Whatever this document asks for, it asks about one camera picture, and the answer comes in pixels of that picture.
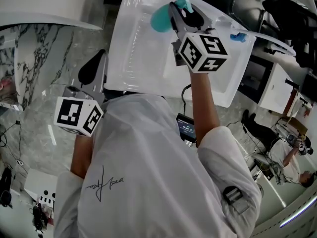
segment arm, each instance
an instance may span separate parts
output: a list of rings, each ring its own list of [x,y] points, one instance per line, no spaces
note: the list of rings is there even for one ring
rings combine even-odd
[[[207,74],[191,73],[199,159],[222,193],[228,186],[242,191],[249,208],[239,214],[223,198],[222,210],[238,237],[250,237],[260,212],[261,193],[230,130],[220,126]]]
[[[283,166],[286,167],[289,162],[291,161],[292,157],[297,153],[298,151],[298,147],[294,147],[285,157],[285,159],[283,160]]]
[[[54,237],[79,237],[77,216],[81,188],[91,163],[93,138],[76,136],[70,172],[58,177],[54,205]]]
[[[207,73],[190,73],[195,132],[197,145],[213,128],[219,127],[220,122],[213,103],[211,87]]]
[[[94,139],[92,137],[76,136],[73,160],[70,171],[84,179],[93,155]]]

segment blue light strip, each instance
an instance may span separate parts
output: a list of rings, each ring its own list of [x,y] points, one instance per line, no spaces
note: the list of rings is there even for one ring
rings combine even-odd
[[[279,227],[282,228],[291,221],[293,221],[295,218],[297,218],[299,215],[301,215],[303,212],[305,212],[310,206],[312,206],[317,200],[317,196],[315,196],[311,201],[309,201],[301,210],[299,210],[297,213],[293,214],[291,217],[289,217],[287,220],[285,220]]]

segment person in background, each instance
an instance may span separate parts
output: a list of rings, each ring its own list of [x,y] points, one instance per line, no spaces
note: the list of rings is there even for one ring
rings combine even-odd
[[[249,117],[249,110],[245,110],[242,115],[241,123],[245,126],[250,134],[257,138],[268,152],[268,157],[280,164],[283,168],[285,178],[292,183],[299,183],[308,188],[314,182],[314,174],[309,171],[301,173],[295,155],[299,151],[299,142],[296,141],[292,148],[287,142],[284,142],[270,128],[257,124],[254,119],[256,114]]]
[[[250,237],[259,187],[220,126],[208,75],[190,77],[198,154],[164,98],[110,100],[94,136],[76,137],[70,172],[58,178],[54,237]]]

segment hand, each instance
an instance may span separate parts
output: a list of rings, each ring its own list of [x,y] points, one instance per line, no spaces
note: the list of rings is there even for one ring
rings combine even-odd
[[[299,148],[299,144],[303,143],[302,137],[298,137],[294,143],[294,147]]]
[[[92,137],[76,136],[70,171],[82,179],[85,178],[91,164],[93,144],[94,139]]]
[[[210,81],[207,73],[191,73],[193,113],[197,145],[213,128],[220,126],[217,110],[213,103]]]

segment black electronic device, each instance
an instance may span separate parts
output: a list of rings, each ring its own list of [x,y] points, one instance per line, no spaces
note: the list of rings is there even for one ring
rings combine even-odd
[[[299,144],[299,150],[300,151],[303,151],[304,150],[304,144],[302,143],[302,144]]]
[[[181,139],[188,140],[192,143],[195,143],[196,132],[194,127],[194,120],[182,114],[178,114],[176,120],[177,120]]]

